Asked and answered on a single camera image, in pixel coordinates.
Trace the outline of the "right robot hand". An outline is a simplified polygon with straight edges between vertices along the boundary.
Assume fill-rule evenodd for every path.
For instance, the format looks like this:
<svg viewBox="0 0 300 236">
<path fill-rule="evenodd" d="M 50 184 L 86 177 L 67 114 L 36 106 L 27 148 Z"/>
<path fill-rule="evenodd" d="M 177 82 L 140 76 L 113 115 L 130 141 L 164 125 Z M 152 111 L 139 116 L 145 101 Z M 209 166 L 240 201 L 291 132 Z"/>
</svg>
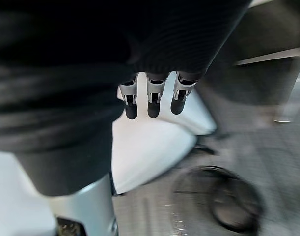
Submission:
<svg viewBox="0 0 300 236">
<path fill-rule="evenodd" d="M 0 151 L 46 197 L 60 236 L 119 234 L 112 124 L 148 115 L 177 72 L 180 114 L 250 5 L 248 0 L 0 0 Z"/>
</svg>

